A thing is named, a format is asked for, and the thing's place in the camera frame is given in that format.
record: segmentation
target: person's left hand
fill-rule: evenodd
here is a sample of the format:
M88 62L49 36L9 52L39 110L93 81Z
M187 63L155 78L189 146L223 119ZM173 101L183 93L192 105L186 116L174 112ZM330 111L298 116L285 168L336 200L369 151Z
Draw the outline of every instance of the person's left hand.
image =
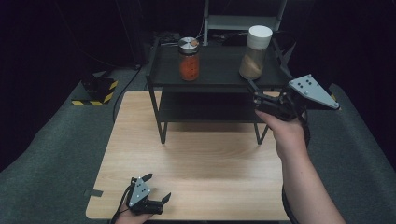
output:
M123 204L120 211L124 211L126 209L128 209L128 207L126 206L126 204ZM119 215L119 219L117 219L116 224L143 224L151 217L152 214L142 214L137 216L131 211L125 211Z

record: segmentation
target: jar with red contents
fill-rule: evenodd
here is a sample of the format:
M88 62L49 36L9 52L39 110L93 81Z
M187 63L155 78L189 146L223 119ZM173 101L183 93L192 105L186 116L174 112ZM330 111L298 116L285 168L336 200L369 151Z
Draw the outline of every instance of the jar with red contents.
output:
M199 76L199 41L194 37L184 37L178 41L180 77L193 81Z

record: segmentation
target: gray carpet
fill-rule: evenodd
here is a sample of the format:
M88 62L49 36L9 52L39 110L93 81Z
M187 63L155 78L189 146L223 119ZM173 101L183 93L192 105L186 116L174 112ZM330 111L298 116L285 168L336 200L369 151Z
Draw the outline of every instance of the gray carpet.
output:
M106 223L86 218L84 192L99 171L117 97L135 73L112 73L119 85L108 105L74 106L70 95L0 174L0 223ZM143 69L126 90L142 91L144 75ZM336 85L332 91L341 111L309 113L312 160L348 223L395 223L396 174L345 93Z

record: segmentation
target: wooden table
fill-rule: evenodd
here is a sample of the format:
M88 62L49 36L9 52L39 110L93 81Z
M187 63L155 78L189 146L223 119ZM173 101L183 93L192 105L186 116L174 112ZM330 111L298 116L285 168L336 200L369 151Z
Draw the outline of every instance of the wooden table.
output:
M86 215L111 219L131 177L153 173L148 197L172 197L152 219L288 220L275 145L271 131L259 146L253 124L238 123L170 123L161 144L149 93L128 91Z

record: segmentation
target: dark background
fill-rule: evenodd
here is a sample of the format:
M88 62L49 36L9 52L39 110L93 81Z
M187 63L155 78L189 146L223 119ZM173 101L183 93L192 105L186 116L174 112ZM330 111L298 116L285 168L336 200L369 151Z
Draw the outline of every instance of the dark background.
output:
M203 0L123 2L131 3L143 41L165 31L200 33ZM268 15L273 9L275 0L212 0L210 12ZM280 28L298 37L293 75L310 73L339 85L393 167L395 22L392 0L289 0ZM23 153L82 78L136 65L142 55L130 37L113 0L0 2L1 170Z

